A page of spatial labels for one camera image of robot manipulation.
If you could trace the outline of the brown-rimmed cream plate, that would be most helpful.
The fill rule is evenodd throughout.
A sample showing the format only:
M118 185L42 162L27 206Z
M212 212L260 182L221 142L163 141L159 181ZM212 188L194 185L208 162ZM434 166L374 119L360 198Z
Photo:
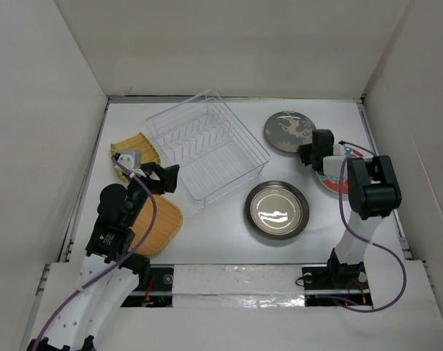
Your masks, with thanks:
M244 215L261 236L286 241L306 229L310 208L304 194L295 186L285 181L266 181L247 195Z

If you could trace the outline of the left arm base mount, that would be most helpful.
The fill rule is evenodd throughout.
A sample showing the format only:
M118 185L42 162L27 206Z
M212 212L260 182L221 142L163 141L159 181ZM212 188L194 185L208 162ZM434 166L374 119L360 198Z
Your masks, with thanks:
M150 275L121 304L124 308L164 308L173 305L173 265L152 265Z

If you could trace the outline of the grey reindeer plate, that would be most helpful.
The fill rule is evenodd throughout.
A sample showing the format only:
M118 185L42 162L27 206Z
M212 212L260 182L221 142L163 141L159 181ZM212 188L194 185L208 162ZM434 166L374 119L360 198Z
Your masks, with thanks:
M267 141L276 149L296 153L300 146L310 144L314 122L302 113L284 110L274 113L264 125Z

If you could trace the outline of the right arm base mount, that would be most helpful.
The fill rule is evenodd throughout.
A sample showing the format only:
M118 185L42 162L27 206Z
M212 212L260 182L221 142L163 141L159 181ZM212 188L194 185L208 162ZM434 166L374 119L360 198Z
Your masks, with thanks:
M372 306L371 290L367 276L363 281L346 277L333 282L327 276L327 267L302 267L302 276L297 283L303 287L305 305L316 306Z

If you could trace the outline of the teal and red floral plate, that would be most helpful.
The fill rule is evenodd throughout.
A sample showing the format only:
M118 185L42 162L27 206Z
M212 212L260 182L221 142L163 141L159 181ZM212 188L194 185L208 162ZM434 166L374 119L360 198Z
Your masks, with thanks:
M345 147L345 154L350 155L353 154L355 156L362 157L363 154L358 151L356 148L346 146ZM319 182L328 190L330 190L334 194L339 193L340 189L340 183L338 177L330 177L326 175L320 175L319 173L316 174L317 178L319 179ZM343 195L348 195L348 180L344 180L344 188L343 188Z

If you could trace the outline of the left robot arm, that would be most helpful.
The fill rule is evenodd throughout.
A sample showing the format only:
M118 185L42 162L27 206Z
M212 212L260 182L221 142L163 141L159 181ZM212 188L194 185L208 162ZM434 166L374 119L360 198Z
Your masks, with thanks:
M119 161L114 164L129 184L101 191L77 286L30 341L29 350L95 350L129 294L150 283L150 260L137 253L145 239L133 245L132 227L145 203L156 205L157 195L176 190L180 167L150 162L130 170Z

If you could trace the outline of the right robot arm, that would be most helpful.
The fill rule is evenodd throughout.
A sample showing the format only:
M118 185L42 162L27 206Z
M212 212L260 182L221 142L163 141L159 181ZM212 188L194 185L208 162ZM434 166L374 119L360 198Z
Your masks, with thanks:
M391 158L346 155L344 142L335 143L329 129L315 129L311 143L298 148L301 161L317 173L337 177L339 209L343 208L343 185L348 183L350 217L344 234L332 250L327 265L303 269L305 287L319 290L344 289L366 274L364 256L383 219L401 204L401 190Z

